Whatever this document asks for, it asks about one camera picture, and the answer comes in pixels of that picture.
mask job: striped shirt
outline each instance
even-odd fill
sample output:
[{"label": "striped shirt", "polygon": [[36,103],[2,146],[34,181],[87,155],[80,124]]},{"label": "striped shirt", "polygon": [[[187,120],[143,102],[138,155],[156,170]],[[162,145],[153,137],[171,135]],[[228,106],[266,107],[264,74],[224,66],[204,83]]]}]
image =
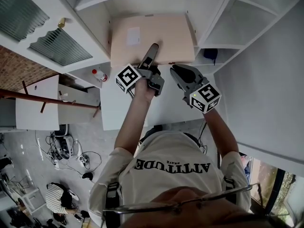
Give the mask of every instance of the striped shirt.
[{"label": "striped shirt", "polygon": [[55,184],[49,184],[46,193],[47,207],[54,213],[67,214],[66,208],[61,206],[62,188]]}]

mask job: white paper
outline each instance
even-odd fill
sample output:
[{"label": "white paper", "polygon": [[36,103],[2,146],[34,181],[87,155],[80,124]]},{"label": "white paper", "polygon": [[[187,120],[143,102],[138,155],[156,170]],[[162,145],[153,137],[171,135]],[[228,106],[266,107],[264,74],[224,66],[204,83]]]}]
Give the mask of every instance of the white paper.
[{"label": "white paper", "polygon": [[141,43],[141,32],[139,27],[129,28],[127,31],[127,46],[139,45]]}]

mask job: bottle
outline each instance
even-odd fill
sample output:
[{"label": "bottle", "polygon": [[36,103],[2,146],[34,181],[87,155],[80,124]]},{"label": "bottle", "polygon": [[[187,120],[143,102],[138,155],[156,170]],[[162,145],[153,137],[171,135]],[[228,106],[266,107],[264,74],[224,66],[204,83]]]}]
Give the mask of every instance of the bottle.
[{"label": "bottle", "polygon": [[103,71],[101,71],[100,69],[96,70],[93,69],[92,70],[92,74],[94,75],[95,78],[97,78],[100,82],[105,82],[108,79],[108,76],[103,73]]}]

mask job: cabinet knob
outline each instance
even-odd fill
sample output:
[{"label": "cabinet knob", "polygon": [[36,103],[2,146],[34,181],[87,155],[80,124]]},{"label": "cabinet knob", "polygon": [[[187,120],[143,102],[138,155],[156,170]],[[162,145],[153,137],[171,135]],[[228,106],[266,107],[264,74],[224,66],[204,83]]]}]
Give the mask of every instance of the cabinet knob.
[{"label": "cabinet knob", "polygon": [[62,18],[58,23],[58,28],[63,28],[66,25],[66,18]]}]

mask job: brick wall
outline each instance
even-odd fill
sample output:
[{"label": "brick wall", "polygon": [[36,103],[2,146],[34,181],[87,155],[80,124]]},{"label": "brick wall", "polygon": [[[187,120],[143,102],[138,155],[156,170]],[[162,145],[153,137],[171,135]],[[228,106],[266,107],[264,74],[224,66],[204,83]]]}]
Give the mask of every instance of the brick wall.
[{"label": "brick wall", "polygon": [[0,46],[0,89],[18,91],[23,88],[23,80],[28,86],[57,74],[56,71]]}]

